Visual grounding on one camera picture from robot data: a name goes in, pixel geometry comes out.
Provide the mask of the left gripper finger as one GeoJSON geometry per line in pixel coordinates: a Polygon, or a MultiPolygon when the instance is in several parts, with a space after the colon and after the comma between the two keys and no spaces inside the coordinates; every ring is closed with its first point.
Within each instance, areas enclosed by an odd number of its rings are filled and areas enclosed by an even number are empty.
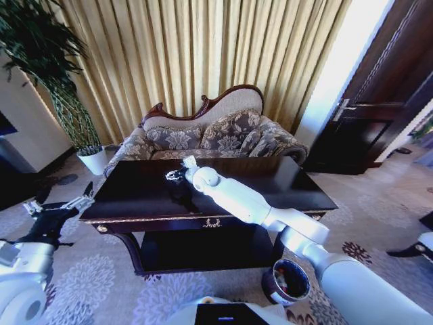
{"type": "Polygon", "coordinates": [[[36,217],[38,213],[41,213],[43,211],[42,205],[36,200],[23,202],[22,206],[26,209],[27,213],[32,217],[36,217]]]}
{"type": "Polygon", "coordinates": [[[88,209],[95,201],[93,199],[93,182],[90,181],[82,196],[78,196],[75,199],[67,202],[64,205],[64,208],[67,210],[77,209],[80,212],[83,212],[85,209],[88,209]]]}

